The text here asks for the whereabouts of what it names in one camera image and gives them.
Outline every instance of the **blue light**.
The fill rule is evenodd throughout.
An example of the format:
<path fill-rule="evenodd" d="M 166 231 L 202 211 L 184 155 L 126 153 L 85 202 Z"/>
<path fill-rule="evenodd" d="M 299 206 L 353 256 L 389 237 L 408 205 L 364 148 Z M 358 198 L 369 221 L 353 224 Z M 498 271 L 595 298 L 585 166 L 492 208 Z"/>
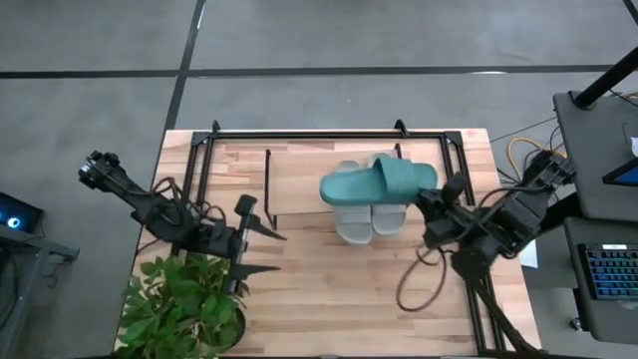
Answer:
<path fill-rule="evenodd" d="M 10 228 L 17 228 L 18 226 L 20 226 L 20 219 L 16 218 L 16 217 L 11 217 L 9 218 L 9 220 L 7 220 L 7 225 Z"/>

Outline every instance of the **keyboard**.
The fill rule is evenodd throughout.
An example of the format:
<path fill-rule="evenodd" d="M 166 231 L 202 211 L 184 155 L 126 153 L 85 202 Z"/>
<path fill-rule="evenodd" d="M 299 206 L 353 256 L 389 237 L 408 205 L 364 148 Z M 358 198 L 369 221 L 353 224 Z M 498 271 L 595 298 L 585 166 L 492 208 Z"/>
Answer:
<path fill-rule="evenodd" d="M 638 244 L 579 244 L 594 299 L 638 300 Z"/>

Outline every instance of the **gray floor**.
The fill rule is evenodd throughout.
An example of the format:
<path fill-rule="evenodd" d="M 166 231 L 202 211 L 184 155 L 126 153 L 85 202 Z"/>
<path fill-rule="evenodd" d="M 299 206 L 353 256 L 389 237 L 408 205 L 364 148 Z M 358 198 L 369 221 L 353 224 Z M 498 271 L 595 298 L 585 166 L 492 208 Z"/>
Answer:
<path fill-rule="evenodd" d="M 0 0 L 0 71 L 175 70 L 195 0 Z M 635 45 L 620 0 L 208 0 L 191 67 L 600 65 Z M 188 79 L 178 129 L 487 128 L 492 139 L 554 116 L 551 95 L 599 73 Z M 140 228 L 115 197 L 77 182 L 92 150 L 115 151 L 148 186 L 174 79 L 0 80 L 0 190 L 47 211 L 50 239 L 82 248 L 43 287 L 25 358 L 109 352 Z M 632 76 L 616 90 L 638 89 Z M 514 137 L 545 144 L 549 121 Z M 531 148 L 513 150 L 519 165 Z M 571 293 L 530 285 L 543 347 L 628 358 L 566 325 Z"/>

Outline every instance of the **wooden tabletop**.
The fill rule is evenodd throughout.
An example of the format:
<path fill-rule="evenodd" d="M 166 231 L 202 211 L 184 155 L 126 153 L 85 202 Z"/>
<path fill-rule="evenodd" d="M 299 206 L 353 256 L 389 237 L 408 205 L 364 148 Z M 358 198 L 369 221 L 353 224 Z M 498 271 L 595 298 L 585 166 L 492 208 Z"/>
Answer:
<path fill-rule="evenodd" d="M 486 130 L 459 130 L 463 134 L 467 162 L 477 201 L 499 186 Z M 183 182 L 192 131 L 166 133 L 159 157 L 156 181 L 174 177 Z M 206 200 L 221 206 L 230 225 L 238 225 L 234 205 L 243 193 L 259 199 L 255 213 L 262 216 L 265 152 L 322 154 L 374 152 L 392 149 L 393 140 L 232 140 L 215 141 L 207 181 Z M 441 147 L 435 140 L 400 140 L 413 162 L 429 163 L 446 181 Z M 456 153 L 452 153 L 454 167 Z M 191 196 L 194 198 L 202 154 L 199 154 Z M 375 237 L 367 246 L 349 246 L 335 233 L 331 213 L 278 215 L 277 241 L 251 233 L 244 261 L 275 265 L 280 271 L 248 278 L 251 296 L 246 318 L 248 329 L 230 354 L 237 355 L 340 355 L 426 356 L 476 354 L 468 300 L 463 281 L 452 271 L 444 290 L 429 308 L 402 311 L 395 302 L 401 275 L 423 244 L 423 217 L 411 206 L 409 224 L 394 237 Z M 154 238 L 143 233 L 140 245 Z M 157 243 L 136 259 L 139 264 L 167 256 L 169 246 Z M 430 297 L 441 277 L 441 265 L 420 266 L 408 280 L 406 304 L 417 305 Z M 514 326 L 532 345 L 540 347 L 529 298 L 517 259 L 500 258 L 492 267 L 496 300 Z M 481 320 L 488 346 L 492 343 L 487 315 Z"/>

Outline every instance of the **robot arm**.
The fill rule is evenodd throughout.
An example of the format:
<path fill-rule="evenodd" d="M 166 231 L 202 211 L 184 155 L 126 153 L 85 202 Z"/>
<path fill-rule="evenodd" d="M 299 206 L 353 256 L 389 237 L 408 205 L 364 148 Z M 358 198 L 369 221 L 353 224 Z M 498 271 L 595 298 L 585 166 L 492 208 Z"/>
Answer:
<path fill-rule="evenodd" d="M 499 255 L 516 257 L 533 239 L 541 235 L 547 213 L 547 201 L 555 190 L 573 181 L 575 167 L 567 159 L 548 151 L 534 157 L 516 187 L 488 193 L 477 208 L 469 210 L 457 199 L 465 188 L 460 174 L 450 178 L 443 189 L 423 190 L 415 205 L 426 220 L 423 235 L 426 247 L 436 249 L 457 242 L 452 268 L 478 294 L 498 322 L 516 351 L 536 351 L 507 320 L 481 281 Z M 497 192 L 505 195 L 494 205 L 483 207 Z"/>
<path fill-rule="evenodd" d="M 235 228 L 227 226 L 224 219 L 206 216 L 202 208 L 197 208 L 187 198 L 182 198 L 173 179 L 161 180 L 152 191 L 142 189 L 127 176 L 117 155 L 93 152 L 87 157 L 87 162 L 80 168 L 78 175 L 80 181 L 89 188 L 111 192 L 130 205 L 134 209 L 131 217 L 155 237 L 173 243 L 180 249 L 229 259 L 230 269 L 224 282 L 226 292 L 235 292 L 241 281 L 250 274 L 279 269 L 241 264 L 250 229 L 285 240 L 262 225 L 260 218 L 252 213 L 257 199 L 250 195 L 242 195 L 237 202 L 234 211 L 241 216 L 241 222 L 239 228 Z M 164 182 L 168 186 L 160 189 Z M 172 191 L 173 198 L 162 195 L 169 190 Z"/>

